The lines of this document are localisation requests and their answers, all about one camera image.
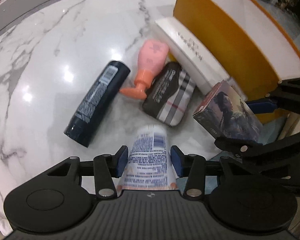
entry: product box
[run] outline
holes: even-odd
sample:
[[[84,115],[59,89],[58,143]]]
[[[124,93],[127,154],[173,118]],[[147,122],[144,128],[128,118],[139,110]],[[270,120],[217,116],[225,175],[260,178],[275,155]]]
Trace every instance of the product box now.
[[[204,44],[248,100],[263,98],[279,80],[300,77],[300,51],[255,0],[177,0],[173,16]],[[265,123],[280,111],[258,118]]]
[[[261,122],[226,81],[213,87],[193,117],[214,138],[257,142],[262,130]]]

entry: orange pump nozzle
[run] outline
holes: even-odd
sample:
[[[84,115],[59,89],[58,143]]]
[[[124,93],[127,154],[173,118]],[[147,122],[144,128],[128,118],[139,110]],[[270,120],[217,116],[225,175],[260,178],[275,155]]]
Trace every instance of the orange pump nozzle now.
[[[123,88],[120,93],[134,99],[146,99],[145,90],[151,87],[156,75],[163,69],[169,46],[161,41],[147,40],[138,54],[138,73],[135,88]]]
[[[145,69],[138,70],[137,76],[134,80],[136,87],[122,88],[120,89],[120,93],[130,98],[145,100],[147,98],[145,91],[151,86],[153,79],[154,75],[151,71]]]

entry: metal screw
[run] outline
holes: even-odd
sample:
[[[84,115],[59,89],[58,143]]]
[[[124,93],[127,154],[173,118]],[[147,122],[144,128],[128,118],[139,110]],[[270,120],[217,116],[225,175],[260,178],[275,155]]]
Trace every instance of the metal screw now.
[[[191,188],[187,190],[186,194],[190,197],[199,197],[202,194],[202,192],[197,188]]]
[[[241,148],[240,148],[240,152],[245,152],[246,150],[248,150],[248,146],[246,145],[243,145]]]
[[[99,195],[103,196],[103,197],[110,197],[114,194],[114,191],[110,188],[103,188],[101,190],[99,190]]]
[[[111,162],[111,160],[112,160],[112,155],[111,155],[111,154],[105,153],[105,154],[103,154],[102,156],[106,159],[106,162],[107,162],[107,163],[110,163],[110,162]]]

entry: marble countertop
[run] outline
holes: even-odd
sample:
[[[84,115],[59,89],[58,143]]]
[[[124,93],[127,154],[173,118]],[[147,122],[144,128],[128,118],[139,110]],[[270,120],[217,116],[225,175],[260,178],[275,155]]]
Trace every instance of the marble countertop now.
[[[129,145],[142,125],[160,123],[140,102],[118,94],[89,148],[63,134],[70,118],[110,60],[136,74],[137,56],[151,24],[171,16],[176,0],[61,0],[0,36],[0,218],[3,200],[18,185],[69,156],[82,161]],[[220,151],[192,118],[195,91],[170,144],[210,159]],[[93,180],[83,180],[93,192]]]

